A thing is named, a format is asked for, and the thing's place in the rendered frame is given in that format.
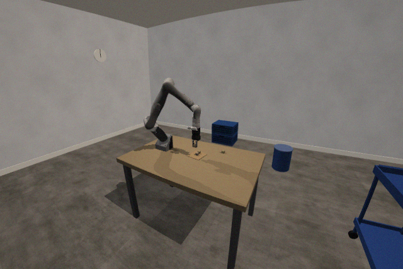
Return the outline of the tan square mat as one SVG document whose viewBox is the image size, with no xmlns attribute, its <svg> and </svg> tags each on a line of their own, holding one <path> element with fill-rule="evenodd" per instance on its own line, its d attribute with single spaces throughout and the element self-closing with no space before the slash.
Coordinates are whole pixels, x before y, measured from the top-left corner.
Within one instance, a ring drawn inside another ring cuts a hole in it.
<svg viewBox="0 0 403 269">
<path fill-rule="evenodd" d="M 201 152 L 198 156 L 196 156 L 196 155 L 195 155 L 196 152 L 197 152 L 197 151 L 194 151 L 194 152 L 192 152 L 191 154 L 189 154 L 189 155 L 187 155 L 187 156 L 188 156 L 188 157 L 191 157 L 191 158 L 193 158 L 193 159 L 196 159 L 196 160 L 200 160 L 201 158 L 203 158 L 204 156 L 207 155 L 207 154 Z"/>
</svg>

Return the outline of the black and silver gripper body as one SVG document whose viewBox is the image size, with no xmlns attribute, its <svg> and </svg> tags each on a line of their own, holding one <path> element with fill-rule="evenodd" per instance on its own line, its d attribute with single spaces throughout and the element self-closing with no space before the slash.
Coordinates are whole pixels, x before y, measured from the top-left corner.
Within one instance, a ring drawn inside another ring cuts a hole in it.
<svg viewBox="0 0 403 269">
<path fill-rule="evenodd" d="M 192 122 L 192 127 L 188 127 L 188 129 L 192 130 L 192 140 L 200 140 L 200 123 Z"/>
</svg>

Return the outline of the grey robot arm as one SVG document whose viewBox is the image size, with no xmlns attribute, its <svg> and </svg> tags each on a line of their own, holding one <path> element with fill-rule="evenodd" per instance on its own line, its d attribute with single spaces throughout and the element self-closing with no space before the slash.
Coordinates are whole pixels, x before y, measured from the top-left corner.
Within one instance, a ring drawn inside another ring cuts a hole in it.
<svg viewBox="0 0 403 269">
<path fill-rule="evenodd" d="M 195 103 L 193 103 L 193 101 L 188 96 L 178 91 L 176 87 L 173 85 L 174 85 L 173 79 L 166 78 L 164 80 L 162 88 L 152 104 L 150 116 L 144 118 L 145 128 L 154 133 L 161 142 L 165 142 L 167 140 L 167 135 L 160 128 L 160 126 L 158 126 L 156 120 L 166 102 L 168 94 L 171 94 L 174 97 L 176 97 L 179 101 L 181 101 L 193 112 L 192 116 L 193 123 L 200 123 L 201 108 Z"/>
</svg>

